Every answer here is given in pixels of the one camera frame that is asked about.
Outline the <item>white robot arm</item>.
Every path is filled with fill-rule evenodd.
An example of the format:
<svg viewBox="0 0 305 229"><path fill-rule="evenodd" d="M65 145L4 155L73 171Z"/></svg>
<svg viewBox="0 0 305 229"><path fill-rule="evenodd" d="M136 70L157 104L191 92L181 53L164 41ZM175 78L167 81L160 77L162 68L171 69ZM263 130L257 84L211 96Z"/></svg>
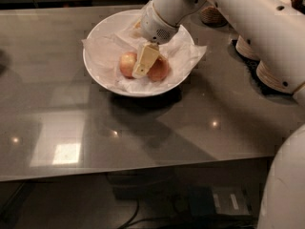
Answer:
<svg viewBox="0 0 305 229"><path fill-rule="evenodd" d="M147 74L157 45L169 42L185 16L206 2L214 5L270 67L273 75L305 102L305 15L279 0L153 0L140 21L148 42L138 52L132 75ZM274 157L261 201L257 229L305 229L305 126Z"/></svg>

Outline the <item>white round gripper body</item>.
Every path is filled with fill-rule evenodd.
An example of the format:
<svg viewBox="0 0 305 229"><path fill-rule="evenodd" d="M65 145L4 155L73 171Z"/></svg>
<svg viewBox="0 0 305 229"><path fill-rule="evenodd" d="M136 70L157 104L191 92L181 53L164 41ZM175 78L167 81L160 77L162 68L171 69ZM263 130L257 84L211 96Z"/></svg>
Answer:
<svg viewBox="0 0 305 229"><path fill-rule="evenodd" d="M168 43L179 30L178 27L173 27L160 17L154 8L153 1L143 8L140 28L143 38L158 45Z"/></svg>

